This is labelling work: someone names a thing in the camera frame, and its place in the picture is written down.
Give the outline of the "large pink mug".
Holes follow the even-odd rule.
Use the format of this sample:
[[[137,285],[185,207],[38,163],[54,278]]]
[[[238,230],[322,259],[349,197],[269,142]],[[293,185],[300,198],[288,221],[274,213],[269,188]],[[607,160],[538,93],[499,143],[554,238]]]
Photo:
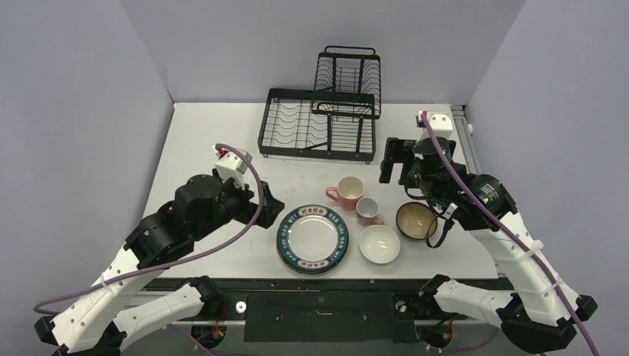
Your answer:
[[[328,187],[325,194],[343,210],[354,211],[358,200],[363,197],[364,185],[357,177],[344,177],[337,187]]]

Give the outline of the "black wire dish rack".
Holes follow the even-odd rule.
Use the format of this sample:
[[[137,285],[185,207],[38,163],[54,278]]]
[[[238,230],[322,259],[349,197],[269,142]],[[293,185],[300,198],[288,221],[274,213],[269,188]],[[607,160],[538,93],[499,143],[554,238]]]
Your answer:
[[[373,47],[328,45],[313,88],[272,88],[257,138],[263,156],[369,164],[381,117],[381,58]]]

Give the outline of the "small pink mug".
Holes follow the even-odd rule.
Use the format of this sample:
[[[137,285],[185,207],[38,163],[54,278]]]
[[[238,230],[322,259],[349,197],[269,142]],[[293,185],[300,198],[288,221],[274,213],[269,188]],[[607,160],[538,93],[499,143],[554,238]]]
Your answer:
[[[358,223],[362,226],[383,225],[384,221],[378,216],[380,206],[371,197],[362,197],[355,206]]]

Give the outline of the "green rimmed white plate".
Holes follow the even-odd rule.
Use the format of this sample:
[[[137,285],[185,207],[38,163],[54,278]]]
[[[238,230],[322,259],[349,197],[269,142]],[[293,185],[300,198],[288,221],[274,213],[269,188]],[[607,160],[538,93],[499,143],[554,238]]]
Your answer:
[[[341,215],[322,205],[303,205],[280,222],[277,252],[283,263],[305,275],[336,268],[349,250],[349,229]]]

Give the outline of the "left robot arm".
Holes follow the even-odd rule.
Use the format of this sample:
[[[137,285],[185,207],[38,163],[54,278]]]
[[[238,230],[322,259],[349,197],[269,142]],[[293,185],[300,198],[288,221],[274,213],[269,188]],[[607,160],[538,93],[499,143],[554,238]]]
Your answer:
[[[190,277],[176,291],[141,306],[129,308],[128,302],[190,254],[197,241],[229,222],[271,227],[285,205],[273,197],[267,182],[259,188],[262,197],[253,202],[248,187],[237,187],[216,171],[190,178],[171,201],[140,221],[91,293],[36,322],[40,341],[54,345],[58,355],[119,355],[174,321],[216,317],[223,296],[208,276]]]

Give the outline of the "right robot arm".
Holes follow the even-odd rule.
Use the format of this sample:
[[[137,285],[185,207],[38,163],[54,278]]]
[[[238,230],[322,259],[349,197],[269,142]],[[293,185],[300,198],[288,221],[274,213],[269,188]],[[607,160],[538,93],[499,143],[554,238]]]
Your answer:
[[[444,227],[459,224],[490,253],[510,281],[509,290],[470,286],[438,274],[419,292],[419,309],[482,320],[502,330],[522,351],[543,354],[565,349],[576,329],[597,310],[596,301],[566,286],[528,233],[514,199],[495,177],[474,174],[452,160],[456,144],[443,137],[386,141],[379,180],[388,183],[401,164],[399,184],[417,188],[439,208]]]

